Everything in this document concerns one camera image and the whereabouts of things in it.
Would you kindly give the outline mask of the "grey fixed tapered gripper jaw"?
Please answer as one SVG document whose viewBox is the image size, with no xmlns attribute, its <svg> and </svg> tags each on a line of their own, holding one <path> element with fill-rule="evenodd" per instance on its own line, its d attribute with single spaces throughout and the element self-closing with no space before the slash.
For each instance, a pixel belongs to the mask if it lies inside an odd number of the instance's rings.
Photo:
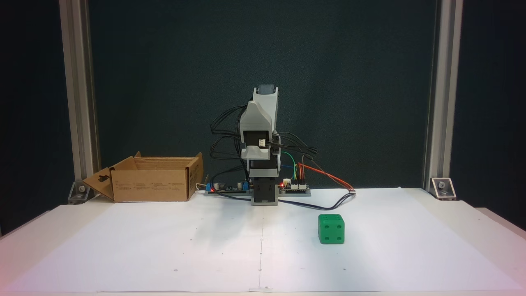
<svg viewBox="0 0 526 296">
<path fill-rule="evenodd" d="M 270 118 L 270 115 L 259 102 L 248 101 L 247 107 L 243 113 L 243 118 Z"/>
</svg>

